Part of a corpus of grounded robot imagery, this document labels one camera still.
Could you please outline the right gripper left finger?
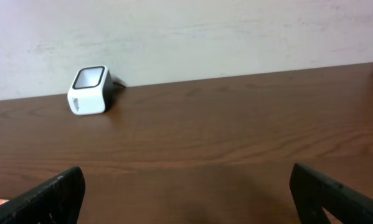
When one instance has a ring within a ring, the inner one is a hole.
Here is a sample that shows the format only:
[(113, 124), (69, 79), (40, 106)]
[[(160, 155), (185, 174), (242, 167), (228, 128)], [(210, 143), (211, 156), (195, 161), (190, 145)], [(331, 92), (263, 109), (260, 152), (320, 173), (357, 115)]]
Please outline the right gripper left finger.
[(72, 167), (0, 205), (0, 223), (76, 224), (85, 195), (85, 179)]

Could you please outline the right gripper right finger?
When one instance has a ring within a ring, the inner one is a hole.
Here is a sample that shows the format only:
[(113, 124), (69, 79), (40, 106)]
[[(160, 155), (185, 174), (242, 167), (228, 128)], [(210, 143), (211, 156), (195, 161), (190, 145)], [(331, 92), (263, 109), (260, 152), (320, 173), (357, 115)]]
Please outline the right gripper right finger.
[(301, 223), (329, 223), (329, 212), (341, 223), (373, 224), (373, 199), (296, 163), (289, 182)]

